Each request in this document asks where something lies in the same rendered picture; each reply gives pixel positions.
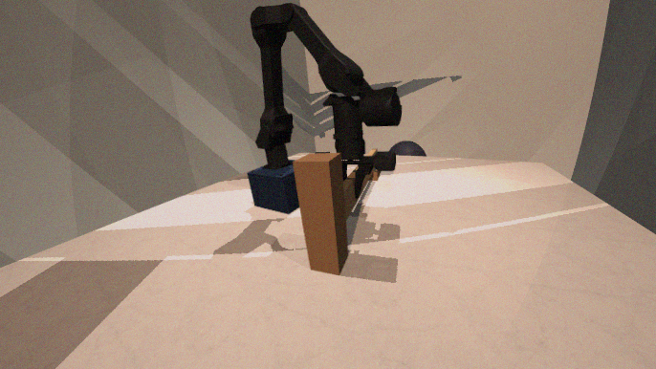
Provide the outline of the brown wooden rail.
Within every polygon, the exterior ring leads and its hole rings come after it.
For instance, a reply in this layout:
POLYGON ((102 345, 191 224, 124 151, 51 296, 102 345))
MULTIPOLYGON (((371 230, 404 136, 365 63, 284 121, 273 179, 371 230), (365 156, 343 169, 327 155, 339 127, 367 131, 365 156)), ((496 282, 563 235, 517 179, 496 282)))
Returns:
MULTIPOLYGON (((372 149, 367 153, 367 156, 374 156, 376 153, 377 153, 377 149, 372 149)), ((359 199, 359 198, 356 199, 356 194, 355 194, 355 172, 358 170, 358 168, 359 167, 357 166, 343 182, 346 221, 359 199)), ((364 188, 366 187, 369 179, 371 178, 373 174, 373 170, 374 170, 374 164, 373 164, 372 172, 369 175, 366 175, 363 180, 359 197, 361 196, 364 188)))

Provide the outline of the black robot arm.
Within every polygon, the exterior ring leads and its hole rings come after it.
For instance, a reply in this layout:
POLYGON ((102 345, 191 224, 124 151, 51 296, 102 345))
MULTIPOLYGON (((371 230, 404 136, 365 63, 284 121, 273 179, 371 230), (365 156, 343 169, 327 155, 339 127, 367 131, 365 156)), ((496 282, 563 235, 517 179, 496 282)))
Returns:
POLYGON ((338 51, 307 11, 297 4, 257 7, 251 13, 251 30, 260 48, 265 109, 260 118, 257 148, 265 149, 268 164, 279 169, 288 162, 285 143, 291 142, 293 115, 287 113, 283 100, 281 47, 288 32, 298 39, 316 60, 318 71, 330 94, 323 106, 333 106, 335 128, 362 126, 399 126, 402 105, 397 87, 373 90, 364 79, 361 67, 338 51), (360 100, 351 97, 360 96, 360 100))

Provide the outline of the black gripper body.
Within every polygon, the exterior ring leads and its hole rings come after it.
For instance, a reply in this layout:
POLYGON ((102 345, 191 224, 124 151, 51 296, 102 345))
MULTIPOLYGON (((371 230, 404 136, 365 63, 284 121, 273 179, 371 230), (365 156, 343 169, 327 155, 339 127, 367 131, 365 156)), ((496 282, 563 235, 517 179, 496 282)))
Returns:
POLYGON ((364 156, 362 145, 362 126, 350 128, 335 128, 333 138, 336 140, 337 153, 341 153, 342 167, 344 164, 357 164, 359 170, 371 170, 372 164, 378 171, 393 171, 396 165, 396 154, 377 152, 374 156, 364 156), (359 161, 354 161, 359 160, 359 161))

